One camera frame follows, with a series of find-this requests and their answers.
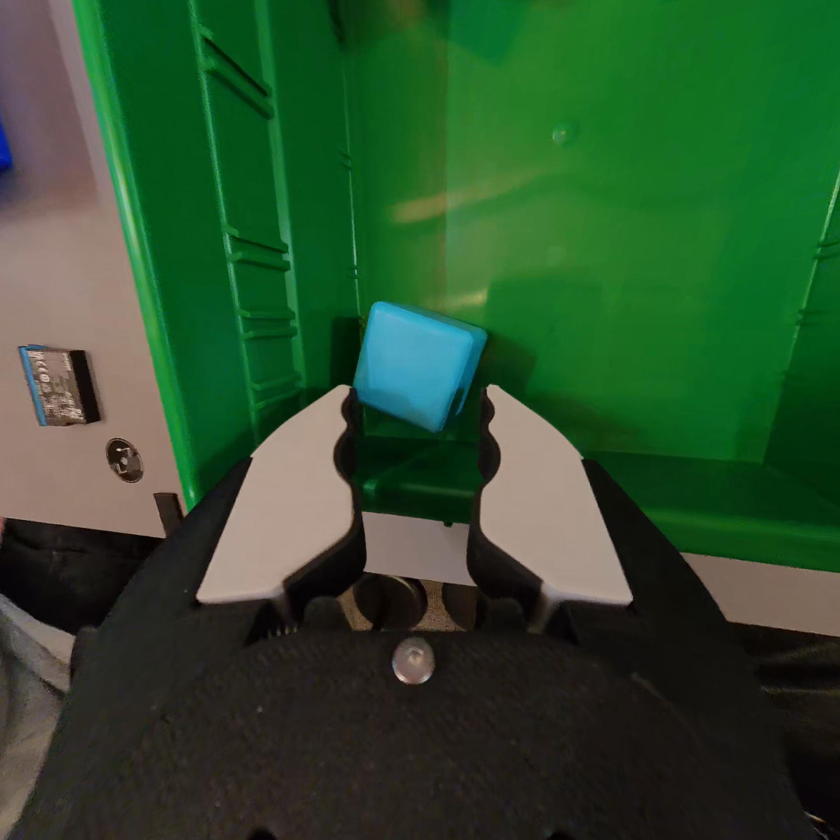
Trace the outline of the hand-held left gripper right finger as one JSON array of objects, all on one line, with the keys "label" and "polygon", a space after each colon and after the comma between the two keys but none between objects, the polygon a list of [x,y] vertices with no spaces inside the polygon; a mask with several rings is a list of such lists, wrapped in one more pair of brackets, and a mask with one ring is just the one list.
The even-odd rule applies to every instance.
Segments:
[{"label": "hand-held left gripper right finger", "polygon": [[631,605],[580,452],[498,385],[480,398],[478,470],[466,560],[489,602],[517,603],[538,632],[564,604]]}]

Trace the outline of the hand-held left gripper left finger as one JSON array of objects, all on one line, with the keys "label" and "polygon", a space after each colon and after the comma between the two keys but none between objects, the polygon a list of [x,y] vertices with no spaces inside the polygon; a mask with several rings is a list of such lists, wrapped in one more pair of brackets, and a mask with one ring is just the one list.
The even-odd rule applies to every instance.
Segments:
[{"label": "hand-held left gripper left finger", "polygon": [[310,602],[337,598],[366,562],[361,494],[353,483],[358,398],[338,385],[253,452],[196,599],[271,602],[286,625]]}]

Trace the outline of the blue cube block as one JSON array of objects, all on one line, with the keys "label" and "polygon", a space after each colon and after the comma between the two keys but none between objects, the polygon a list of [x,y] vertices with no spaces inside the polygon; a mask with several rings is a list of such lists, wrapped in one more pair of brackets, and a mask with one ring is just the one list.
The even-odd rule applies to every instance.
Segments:
[{"label": "blue cube block", "polygon": [[440,433],[466,404],[487,331],[415,306],[378,301],[364,329],[353,388],[360,403]]}]

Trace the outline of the round black desk grommet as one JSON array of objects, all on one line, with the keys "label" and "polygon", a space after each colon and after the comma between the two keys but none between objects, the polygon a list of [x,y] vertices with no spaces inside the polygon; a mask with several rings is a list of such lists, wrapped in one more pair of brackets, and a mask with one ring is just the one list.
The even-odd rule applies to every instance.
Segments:
[{"label": "round black desk grommet", "polygon": [[144,476],[139,450],[124,438],[114,437],[107,442],[106,459],[112,473],[123,482],[134,484]]}]

